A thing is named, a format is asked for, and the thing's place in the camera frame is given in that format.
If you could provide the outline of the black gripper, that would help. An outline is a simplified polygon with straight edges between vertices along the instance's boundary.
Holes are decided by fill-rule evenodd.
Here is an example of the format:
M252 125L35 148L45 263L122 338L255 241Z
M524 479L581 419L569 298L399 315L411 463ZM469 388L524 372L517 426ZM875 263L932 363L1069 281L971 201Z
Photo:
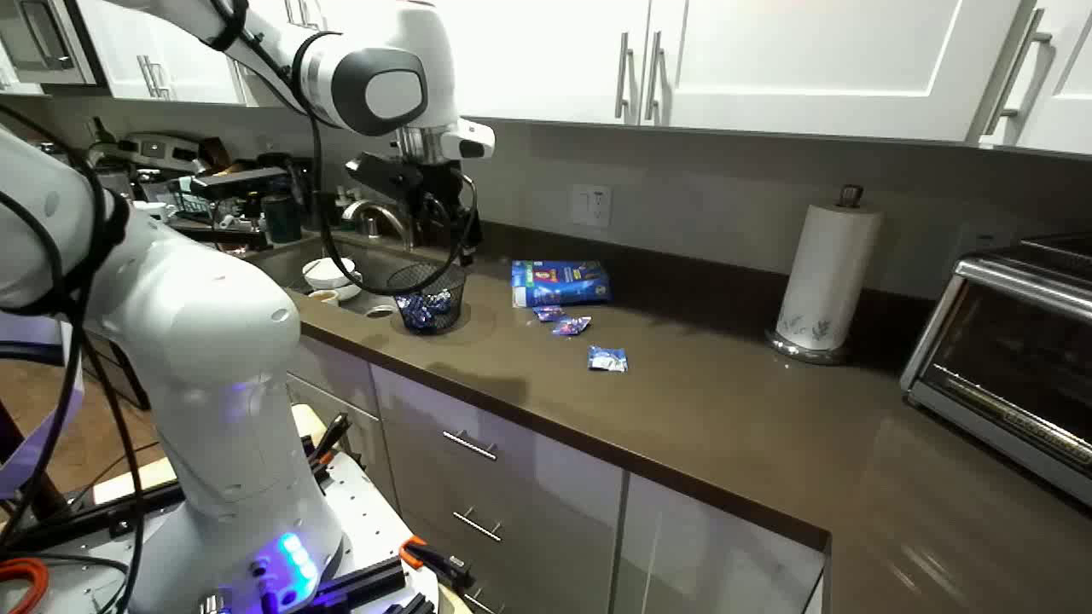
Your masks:
M467 173L458 165L382 160L359 153L345 165L345 173L366 190L391 201L408 223L411 241L477 241L477 213L462 201ZM431 266L416 256L404 256L391 268L391 286L399 291L394 311L408 332L423 332L431 325L434 301L434 327L448 332L459 316L467 256L452 256L452 263L434 282L431 301L420 291L425 277Z

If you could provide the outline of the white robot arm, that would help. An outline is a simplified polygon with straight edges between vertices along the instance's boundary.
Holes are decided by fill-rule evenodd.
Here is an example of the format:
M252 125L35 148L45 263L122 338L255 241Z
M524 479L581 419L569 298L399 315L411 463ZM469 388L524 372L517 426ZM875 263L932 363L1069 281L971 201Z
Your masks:
M311 31L250 0L111 0L229 56L312 124L399 143L408 170L494 148L452 105L451 39L431 0L390 0L359 31ZM303 606L345 532L284 391L299 342L293 301L260 266L131 209L75 157L0 132L0 308L66 316L135 363L179 505L141 542L131 614Z

